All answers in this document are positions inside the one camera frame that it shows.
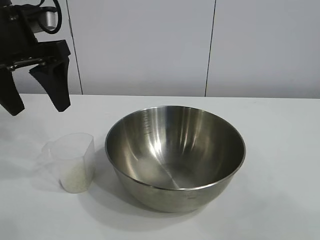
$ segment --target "translucent cup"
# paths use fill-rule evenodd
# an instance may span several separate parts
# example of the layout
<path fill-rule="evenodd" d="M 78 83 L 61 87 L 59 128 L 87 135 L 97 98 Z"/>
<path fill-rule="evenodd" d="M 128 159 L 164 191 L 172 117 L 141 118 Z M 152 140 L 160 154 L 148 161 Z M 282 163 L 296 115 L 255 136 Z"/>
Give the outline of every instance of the translucent cup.
<path fill-rule="evenodd" d="M 62 187 L 73 194 L 87 191 L 95 172 L 94 137 L 87 133 L 62 136 L 52 144 L 50 153 Z"/>

